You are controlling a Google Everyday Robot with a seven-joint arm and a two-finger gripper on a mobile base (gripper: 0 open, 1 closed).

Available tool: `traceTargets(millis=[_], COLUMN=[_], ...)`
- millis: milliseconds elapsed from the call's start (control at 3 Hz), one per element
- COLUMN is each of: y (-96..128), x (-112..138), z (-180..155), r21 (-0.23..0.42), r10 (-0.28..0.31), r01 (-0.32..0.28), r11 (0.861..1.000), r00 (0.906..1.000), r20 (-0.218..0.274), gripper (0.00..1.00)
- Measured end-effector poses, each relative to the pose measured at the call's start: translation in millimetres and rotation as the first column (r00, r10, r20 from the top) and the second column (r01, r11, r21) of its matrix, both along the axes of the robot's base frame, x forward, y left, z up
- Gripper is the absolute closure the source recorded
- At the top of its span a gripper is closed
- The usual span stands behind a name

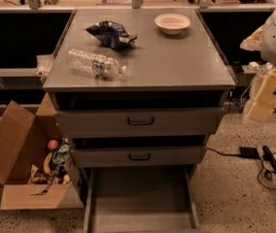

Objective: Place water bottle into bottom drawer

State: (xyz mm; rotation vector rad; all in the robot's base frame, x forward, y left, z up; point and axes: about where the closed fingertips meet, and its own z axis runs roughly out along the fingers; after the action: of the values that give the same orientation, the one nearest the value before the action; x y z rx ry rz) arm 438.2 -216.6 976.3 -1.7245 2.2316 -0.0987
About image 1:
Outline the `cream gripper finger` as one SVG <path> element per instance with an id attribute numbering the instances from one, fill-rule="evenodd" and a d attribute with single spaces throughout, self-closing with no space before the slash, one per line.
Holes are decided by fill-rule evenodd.
<path id="1" fill-rule="evenodd" d="M 265 122 L 273 113 L 273 109 L 254 102 L 247 113 L 247 118 L 258 122 Z"/>

